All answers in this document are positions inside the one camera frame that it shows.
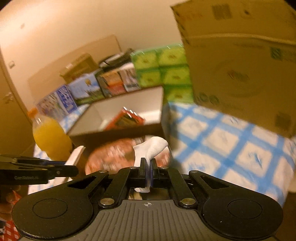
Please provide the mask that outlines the wooden door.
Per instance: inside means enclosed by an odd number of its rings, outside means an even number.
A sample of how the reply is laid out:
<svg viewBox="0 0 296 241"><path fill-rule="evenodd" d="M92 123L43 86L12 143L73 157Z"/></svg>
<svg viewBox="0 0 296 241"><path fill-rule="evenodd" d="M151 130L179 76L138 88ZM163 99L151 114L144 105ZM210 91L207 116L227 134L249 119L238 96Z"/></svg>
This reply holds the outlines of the wooden door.
<svg viewBox="0 0 296 241"><path fill-rule="evenodd" d="M33 156L32 122L1 57L1 154Z"/></svg>

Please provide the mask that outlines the large cardboard box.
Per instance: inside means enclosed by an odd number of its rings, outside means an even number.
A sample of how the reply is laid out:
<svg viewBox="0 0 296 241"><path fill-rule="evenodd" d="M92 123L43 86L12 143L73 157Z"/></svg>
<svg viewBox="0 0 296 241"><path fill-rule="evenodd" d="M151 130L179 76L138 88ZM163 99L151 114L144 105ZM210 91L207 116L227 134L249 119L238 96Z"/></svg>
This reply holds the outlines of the large cardboard box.
<svg viewBox="0 0 296 241"><path fill-rule="evenodd" d="M295 9L286 1L172 6L196 104L295 135Z"/></svg>

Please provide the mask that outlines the orange snack boxes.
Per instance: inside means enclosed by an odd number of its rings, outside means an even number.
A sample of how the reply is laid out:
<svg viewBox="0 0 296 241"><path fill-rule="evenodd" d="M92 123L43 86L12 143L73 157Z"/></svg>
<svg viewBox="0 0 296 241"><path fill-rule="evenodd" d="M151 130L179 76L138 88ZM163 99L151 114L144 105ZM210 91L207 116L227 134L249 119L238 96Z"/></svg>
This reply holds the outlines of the orange snack boxes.
<svg viewBox="0 0 296 241"><path fill-rule="evenodd" d="M126 93L123 80L117 70L98 72L95 77L105 98Z"/></svg>

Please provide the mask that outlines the orange juice bottle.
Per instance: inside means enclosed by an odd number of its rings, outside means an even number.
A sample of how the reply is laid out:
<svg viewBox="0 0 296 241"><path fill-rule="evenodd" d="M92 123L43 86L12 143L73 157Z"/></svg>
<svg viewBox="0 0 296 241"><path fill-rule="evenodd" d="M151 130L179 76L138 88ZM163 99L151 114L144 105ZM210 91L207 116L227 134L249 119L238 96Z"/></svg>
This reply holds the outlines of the orange juice bottle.
<svg viewBox="0 0 296 241"><path fill-rule="evenodd" d="M37 146L53 161L67 161L73 147L72 141L59 122L42 115L37 108L28 111L32 120L32 132Z"/></svg>

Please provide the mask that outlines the white product box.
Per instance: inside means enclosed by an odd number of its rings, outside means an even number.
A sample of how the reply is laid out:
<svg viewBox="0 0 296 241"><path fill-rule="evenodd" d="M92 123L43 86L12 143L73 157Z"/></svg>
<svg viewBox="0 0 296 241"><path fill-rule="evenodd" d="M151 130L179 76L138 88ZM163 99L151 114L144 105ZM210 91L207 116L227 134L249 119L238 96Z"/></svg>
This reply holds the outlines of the white product box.
<svg viewBox="0 0 296 241"><path fill-rule="evenodd" d="M118 71L127 92L140 89L133 63L129 62L119 67Z"/></svg>

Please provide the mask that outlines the blue milk carton box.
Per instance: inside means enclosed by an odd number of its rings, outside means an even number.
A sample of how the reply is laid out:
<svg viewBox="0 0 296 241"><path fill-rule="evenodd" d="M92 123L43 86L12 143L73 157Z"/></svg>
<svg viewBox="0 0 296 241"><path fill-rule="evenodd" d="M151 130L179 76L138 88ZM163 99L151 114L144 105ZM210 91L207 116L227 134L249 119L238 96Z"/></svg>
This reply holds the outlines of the blue milk carton box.
<svg viewBox="0 0 296 241"><path fill-rule="evenodd" d="M62 85L39 100L36 108L42 115L61 121L68 114L75 111L77 105L67 85Z"/></svg>

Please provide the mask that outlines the brown cardboard box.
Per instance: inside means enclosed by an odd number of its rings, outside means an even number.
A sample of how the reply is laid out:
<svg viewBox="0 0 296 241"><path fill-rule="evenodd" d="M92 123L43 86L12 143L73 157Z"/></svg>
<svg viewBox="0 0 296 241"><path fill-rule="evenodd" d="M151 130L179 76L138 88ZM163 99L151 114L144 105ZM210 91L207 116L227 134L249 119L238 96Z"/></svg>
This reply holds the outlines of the brown cardboard box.
<svg viewBox="0 0 296 241"><path fill-rule="evenodd" d="M92 73L97 69L98 64L94 61L93 57L88 53L84 53L60 70L60 76L69 84L81 75Z"/></svg>

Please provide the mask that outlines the red black packet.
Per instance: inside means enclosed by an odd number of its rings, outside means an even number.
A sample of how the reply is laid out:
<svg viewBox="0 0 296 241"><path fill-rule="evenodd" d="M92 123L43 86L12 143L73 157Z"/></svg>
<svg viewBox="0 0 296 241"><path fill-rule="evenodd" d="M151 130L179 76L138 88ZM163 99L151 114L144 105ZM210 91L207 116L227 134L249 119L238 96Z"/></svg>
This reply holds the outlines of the red black packet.
<svg viewBox="0 0 296 241"><path fill-rule="evenodd" d="M143 126L144 123L144 118L139 116L134 111L123 107L120 112L107 124L104 130L122 130L134 126Z"/></svg>

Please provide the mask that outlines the red white checked bag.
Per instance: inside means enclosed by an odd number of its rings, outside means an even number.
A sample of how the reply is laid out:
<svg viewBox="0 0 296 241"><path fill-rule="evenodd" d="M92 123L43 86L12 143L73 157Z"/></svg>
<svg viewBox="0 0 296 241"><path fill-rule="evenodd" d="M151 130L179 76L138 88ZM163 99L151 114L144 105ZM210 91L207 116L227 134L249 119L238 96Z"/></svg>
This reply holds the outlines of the red white checked bag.
<svg viewBox="0 0 296 241"><path fill-rule="evenodd" d="M13 221L1 221L1 241L18 241L20 234L18 233Z"/></svg>

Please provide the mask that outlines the instant noodle bowl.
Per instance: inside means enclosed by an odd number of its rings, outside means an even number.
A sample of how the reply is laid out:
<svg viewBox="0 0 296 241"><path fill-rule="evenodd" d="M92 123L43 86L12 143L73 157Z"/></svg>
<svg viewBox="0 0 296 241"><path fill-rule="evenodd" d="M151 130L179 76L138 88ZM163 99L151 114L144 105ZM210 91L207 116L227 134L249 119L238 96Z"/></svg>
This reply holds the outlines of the instant noodle bowl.
<svg viewBox="0 0 296 241"><path fill-rule="evenodd" d="M85 164L85 174L88 175L99 170L107 170L109 173L115 174L122 168L134 166L134 147L150 141L152 138L153 136L122 138L96 148Z"/></svg>

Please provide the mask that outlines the small white packet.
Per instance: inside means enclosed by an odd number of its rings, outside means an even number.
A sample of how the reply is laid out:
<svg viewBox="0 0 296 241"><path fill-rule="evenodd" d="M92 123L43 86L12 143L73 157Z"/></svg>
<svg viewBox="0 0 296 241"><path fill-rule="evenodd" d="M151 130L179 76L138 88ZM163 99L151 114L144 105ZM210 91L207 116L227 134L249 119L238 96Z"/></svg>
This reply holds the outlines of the small white packet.
<svg viewBox="0 0 296 241"><path fill-rule="evenodd" d="M66 166L76 166L85 150L84 146L79 146L73 150L70 157L66 161Z"/></svg>

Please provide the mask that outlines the dark brown open box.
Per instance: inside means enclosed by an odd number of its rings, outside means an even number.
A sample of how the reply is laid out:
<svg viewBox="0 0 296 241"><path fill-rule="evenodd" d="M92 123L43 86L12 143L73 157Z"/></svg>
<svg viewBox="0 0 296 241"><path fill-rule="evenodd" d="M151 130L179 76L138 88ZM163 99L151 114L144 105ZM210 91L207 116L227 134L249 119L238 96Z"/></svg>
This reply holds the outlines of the dark brown open box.
<svg viewBox="0 0 296 241"><path fill-rule="evenodd" d="M121 138L165 137L162 86L125 93L89 105L68 131L75 146L95 149Z"/></svg>

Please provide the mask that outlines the wooden headboard panel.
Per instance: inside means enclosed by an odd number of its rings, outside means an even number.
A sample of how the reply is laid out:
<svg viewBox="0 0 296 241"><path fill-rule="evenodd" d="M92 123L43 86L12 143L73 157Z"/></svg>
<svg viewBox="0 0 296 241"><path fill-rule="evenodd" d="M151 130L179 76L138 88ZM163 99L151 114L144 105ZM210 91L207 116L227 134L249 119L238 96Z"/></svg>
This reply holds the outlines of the wooden headboard panel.
<svg viewBox="0 0 296 241"><path fill-rule="evenodd" d="M102 39L90 42L53 61L28 79L33 102L37 103L40 99L50 94L61 85L64 85L66 82L60 76L60 71L82 54L90 54L93 60L97 63L110 55L118 54L120 52L121 47L116 36L109 35Z"/></svg>

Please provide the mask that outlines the cow picture milk box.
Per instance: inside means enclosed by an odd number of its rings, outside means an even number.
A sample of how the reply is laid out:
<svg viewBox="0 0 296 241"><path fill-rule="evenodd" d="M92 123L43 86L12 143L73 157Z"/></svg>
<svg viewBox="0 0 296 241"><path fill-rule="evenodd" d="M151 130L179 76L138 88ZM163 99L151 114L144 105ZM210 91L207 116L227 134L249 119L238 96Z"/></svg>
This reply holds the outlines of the cow picture milk box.
<svg viewBox="0 0 296 241"><path fill-rule="evenodd" d="M104 99L104 95L95 76L97 73L98 71L93 71L92 73L83 74L67 84L77 106Z"/></svg>

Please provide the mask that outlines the white sock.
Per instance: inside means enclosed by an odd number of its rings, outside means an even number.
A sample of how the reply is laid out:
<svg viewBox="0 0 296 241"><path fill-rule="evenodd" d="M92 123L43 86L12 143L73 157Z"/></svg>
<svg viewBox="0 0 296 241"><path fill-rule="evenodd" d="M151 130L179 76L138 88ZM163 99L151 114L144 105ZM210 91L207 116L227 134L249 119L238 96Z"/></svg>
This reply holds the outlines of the white sock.
<svg viewBox="0 0 296 241"><path fill-rule="evenodd" d="M145 142L133 147L135 154L134 166L139 167L141 159L145 158L145 177L147 184L145 188L135 188L138 193L149 193L152 180L152 159L156 160L158 167L168 166L171 159L171 151L168 142L157 136L151 136Z"/></svg>

